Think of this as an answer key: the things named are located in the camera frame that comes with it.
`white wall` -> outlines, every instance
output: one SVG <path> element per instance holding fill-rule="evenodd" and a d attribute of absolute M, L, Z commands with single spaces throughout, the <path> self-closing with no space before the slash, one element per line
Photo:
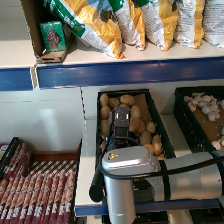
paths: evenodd
<path fill-rule="evenodd" d="M 74 150 L 83 126 L 80 88 L 0 92 L 0 142 L 17 136 L 36 151 Z"/>

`sausage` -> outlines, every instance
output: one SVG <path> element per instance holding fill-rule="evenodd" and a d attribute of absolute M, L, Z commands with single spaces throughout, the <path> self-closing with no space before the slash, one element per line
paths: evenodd
<path fill-rule="evenodd" d="M 48 197 L 51 191 L 52 182 L 53 182 L 53 178 L 51 176 L 47 176 L 47 180 L 46 180 L 44 191 L 43 191 L 43 197 L 40 203 L 39 201 L 37 202 L 32 224 L 40 224 L 43 222 L 44 214 L 47 207 Z"/>
<path fill-rule="evenodd" d="M 69 175 L 68 190 L 66 191 L 65 212 L 64 212 L 64 223 L 65 224 L 69 223 L 69 219 L 70 219 L 71 203 L 73 200 L 75 178 L 76 178 L 76 174 L 74 172 L 72 172 Z"/>
<path fill-rule="evenodd" d="M 0 182 L 0 201 L 3 198 L 3 195 L 5 193 L 5 190 L 6 190 L 7 186 L 8 186 L 8 184 L 9 184 L 9 180 L 7 180 L 7 179 L 3 179 Z"/>
<path fill-rule="evenodd" d="M 4 192 L 4 195 L 3 195 L 1 203 L 0 203 L 0 215 L 3 212 L 3 209 L 5 207 L 6 201 L 8 199 L 9 193 L 10 193 L 10 190 L 11 190 L 11 188 L 13 186 L 14 180 L 15 180 L 15 178 L 10 178 L 9 184 L 8 184 L 8 186 L 7 186 L 7 188 L 6 188 L 5 192 Z"/>
<path fill-rule="evenodd" d="M 46 208 L 45 216 L 44 216 L 44 219 L 43 219 L 43 224 L 48 224 L 49 223 L 50 216 L 51 216 L 51 210 L 52 210 L 52 206 L 53 206 L 53 203 L 54 203 L 54 197 L 55 197 L 57 186 L 58 186 L 58 182 L 59 182 L 59 177 L 55 176 L 54 179 L 53 179 L 51 192 L 50 192 L 50 195 L 49 195 L 49 198 L 48 198 L 47 208 Z"/>
<path fill-rule="evenodd" d="M 55 222 L 57 220 L 59 206 L 60 206 L 63 190 L 64 190 L 64 187 L 65 187 L 66 179 L 67 179 L 67 177 L 65 176 L 64 173 L 62 173 L 61 176 L 60 176 L 57 191 L 56 191 L 56 194 L 55 194 L 54 204 L 53 204 L 53 207 L 52 207 L 51 218 L 50 218 L 49 224 L 55 224 Z"/>
<path fill-rule="evenodd" d="M 17 178 L 15 178 L 15 180 L 13 182 L 13 185 L 12 185 L 12 187 L 10 189 L 10 193 L 8 195 L 7 201 L 5 203 L 5 208 L 4 208 L 4 210 L 2 212 L 2 215 L 1 215 L 1 218 L 0 218 L 0 224 L 4 224 L 4 222 L 5 222 L 6 215 L 8 214 L 8 210 L 9 210 L 9 207 L 10 207 L 10 205 L 12 203 L 12 199 L 13 199 L 14 194 L 16 192 L 19 180 L 20 180 L 20 178 L 17 177 Z"/>
<path fill-rule="evenodd" d="M 19 194 L 20 194 L 20 192 L 22 190 L 22 186 L 23 186 L 24 181 L 25 181 L 25 178 L 24 177 L 21 177 L 20 180 L 19 180 L 18 186 L 16 188 L 16 192 L 14 194 L 12 203 L 10 205 L 8 214 L 6 216 L 5 224 L 10 224 L 10 219 L 12 217 L 13 210 L 14 210 L 14 208 L 16 206 L 16 202 L 17 202 L 17 200 L 19 198 Z"/>
<path fill-rule="evenodd" d="M 74 182 L 75 182 L 75 173 L 72 172 L 69 174 L 67 181 L 65 183 L 65 188 L 64 188 L 63 196 L 62 196 L 60 207 L 59 207 L 59 213 L 58 213 L 58 217 L 57 217 L 57 224 L 64 223 L 66 194 L 67 194 L 67 191 L 72 186 L 74 186 Z"/>

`plastic bag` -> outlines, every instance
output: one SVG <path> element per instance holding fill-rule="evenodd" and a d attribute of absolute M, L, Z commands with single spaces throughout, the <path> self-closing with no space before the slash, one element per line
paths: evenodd
<path fill-rule="evenodd" d="M 183 46 L 198 48 L 204 36 L 202 13 L 205 0 L 177 0 L 178 20 L 174 39 Z"/>
<path fill-rule="evenodd" d="M 224 1 L 205 1 L 203 19 L 204 39 L 216 47 L 224 48 Z"/>
<path fill-rule="evenodd" d="M 120 28 L 108 1 L 40 1 L 45 8 L 68 24 L 78 38 L 111 57 L 123 57 Z"/>
<path fill-rule="evenodd" d="M 136 0 L 109 0 L 119 27 L 122 40 L 130 45 L 135 45 L 138 50 L 145 48 L 145 25 L 143 14 Z"/>
<path fill-rule="evenodd" d="M 146 37 L 167 51 L 173 41 L 178 12 L 172 0 L 138 0 L 143 12 Z"/>

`black plastic crate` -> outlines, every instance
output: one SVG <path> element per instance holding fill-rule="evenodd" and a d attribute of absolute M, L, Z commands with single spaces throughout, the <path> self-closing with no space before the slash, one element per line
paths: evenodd
<path fill-rule="evenodd" d="M 198 120 L 191 112 L 184 96 L 192 96 L 192 93 L 205 92 L 205 95 L 213 95 L 218 100 L 224 99 L 224 88 L 221 86 L 184 87 L 175 91 L 174 115 L 180 126 L 189 148 L 192 152 L 216 151 L 211 144 Z"/>

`potato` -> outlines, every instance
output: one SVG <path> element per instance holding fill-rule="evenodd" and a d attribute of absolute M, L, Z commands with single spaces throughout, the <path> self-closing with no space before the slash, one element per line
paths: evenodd
<path fill-rule="evenodd" d="M 155 135 L 152 139 L 154 155 L 159 156 L 162 153 L 162 140 L 159 135 Z"/>
<path fill-rule="evenodd" d="M 145 125 L 141 119 L 137 117 L 131 117 L 129 130 L 141 134 L 143 131 L 145 131 Z"/>
<path fill-rule="evenodd" d="M 127 105 L 122 103 L 119 107 L 127 107 Z"/>
<path fill-rule="evenodd" d="M 156 134 L 156 125 L 153 122 L 149 122 L 145 128 L 146 131 L 150 132 L 152 135 Z"/>
<path fill-rule="evenodd" d="M 153 155 L 154 149 L 151 144 L 147 143 L 147 144 L 143 145 L 143 147 L 145 147 Z"/>
<path fill-rule="evenodd" d="M 104 93 L 100 96 L 100 106 L 103 107 L 105 105 L 108 105 L 108 96 Z"/>
<path fill-rule="evenodd" d="M 110 107 L 111 110 L 113 110 L 115 106 L 120 105 L 120 101 L 117 98 L 109 98 L 108 100 L 109 100 L 108 106 Z"/>
<path fill-rule="evenodd" d="M 107 105 L 104 105 L 100 110 L 101 120 L 108 120 L 110 108 Z"/>
<path fill-rule="evenodd" d="M 103 139 L 105 139 L 107 132 L 108 132 L 108 120 L 101 120 L 100 121 L 100 133 L 101 133 Z"/>
<path fill-rule="evenodd" d="M 141 111 L 140 108 L 137 105 L 134 105 L 131 107 L 131 111 L 130 111 L 131 117 L 141 117 Z"/>
<path fill-rule="evenodd" d="M 145 145 L 147 143 L 152 143 L 152 135 L 148 131 L 143 131 L 140 136 L 140 144 Z"/>
<path fill-rule="evenodd" d="M 124 103 L 128 106 L 134 106 L 135 105 L 135 98 L 131 95 L 123 95 L 120 98 L 121 103 Z"/>

